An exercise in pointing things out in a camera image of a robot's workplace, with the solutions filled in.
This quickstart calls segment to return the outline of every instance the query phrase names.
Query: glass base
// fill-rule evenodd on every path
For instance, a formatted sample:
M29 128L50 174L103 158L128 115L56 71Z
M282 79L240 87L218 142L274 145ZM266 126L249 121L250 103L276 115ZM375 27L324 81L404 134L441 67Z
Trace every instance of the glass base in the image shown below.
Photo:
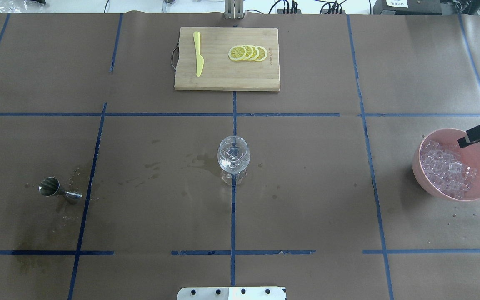
M222 170L221 171L221 179L223 180L223 182L225 182L226 184L228 185L233 185L233 178L235 179L235 186L239 185L240 183L242 183L242 180L244 179L244 177L246 177L246 175L248 174L247 173L247 169L244 169L242 172L240 173L236 173L236 174L231 174L229 172L226 172L225 170Z

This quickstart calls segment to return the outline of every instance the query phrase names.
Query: clear liquid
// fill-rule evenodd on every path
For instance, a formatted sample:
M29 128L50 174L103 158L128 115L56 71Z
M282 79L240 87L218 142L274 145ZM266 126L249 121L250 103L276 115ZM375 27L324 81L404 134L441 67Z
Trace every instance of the clear liquid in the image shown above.
M236 174L247 168L249 160L247 147L230 146L220 151L218 162L226 172Z

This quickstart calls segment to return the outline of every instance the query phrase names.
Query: yellow knife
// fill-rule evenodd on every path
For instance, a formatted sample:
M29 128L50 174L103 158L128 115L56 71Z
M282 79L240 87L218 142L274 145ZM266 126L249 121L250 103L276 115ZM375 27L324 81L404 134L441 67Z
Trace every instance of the yellow knife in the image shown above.
M201 34L200 32L194 32L194 44L196 46L196 76L201 76L203 72L203 63L205 60L201 56Z

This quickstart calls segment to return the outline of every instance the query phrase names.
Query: bowl rim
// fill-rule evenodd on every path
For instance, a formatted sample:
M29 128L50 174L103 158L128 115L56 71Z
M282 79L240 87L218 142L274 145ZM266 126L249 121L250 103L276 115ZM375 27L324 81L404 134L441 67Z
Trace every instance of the bowl rim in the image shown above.
M425 143L425 140L427 138L429 138L433 133L436 133L438 131L442 131L442 130L446 130L446 129L449 129L449 130L455 130L455 131L458 131L460 133L463 133L465 134L465 131L461 130L461 129L458 129L458 128L451 128L451 127L446 127L446 128L440 128L440 129L436 129L430 133L428 133L427 135L425 135L425 137L423 138L423 140L421 140L421 143L420 143L420 146L419 148L417 149L417 160L419 161L419 164L420 164L420 174L423 174L423 176L425 177L425 179L427 180L427 182L429 182L429 184L431 184L432 186L434 186L434 184L429 180L429 178L427 178L427 176L425 175L425 171L423 171L423 165L421 165L421 148L423 147L423 143ZM472 202L472 201L477 201L480 199L480 197L476 198L476 199L471 199L471 200L464 200L464 199L457 199L457 198L453 198L451 196L448 196L446 194L444 194L444 192L440 191L439 189L436 188L436 190L438 190L438 192L442 193L442 195L444 195L445 197L448 198L448 200L452 200L452 201L457 201L457 202L460 202L460 203L469 203L469 202Z

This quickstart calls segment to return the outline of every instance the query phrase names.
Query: cutting board handle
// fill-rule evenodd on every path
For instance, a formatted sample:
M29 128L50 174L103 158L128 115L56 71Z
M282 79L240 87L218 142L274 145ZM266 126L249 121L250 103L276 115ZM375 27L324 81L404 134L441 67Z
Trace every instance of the cutting board handle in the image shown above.
M175 53L177 52L177 62L175 65L173 64L173 59L175 58ZM175 46L175 49L172 51L172 59L171 59L171 64L173 67L173 72L177 73L177 63L179 63L179 43L177 43L177 46Z

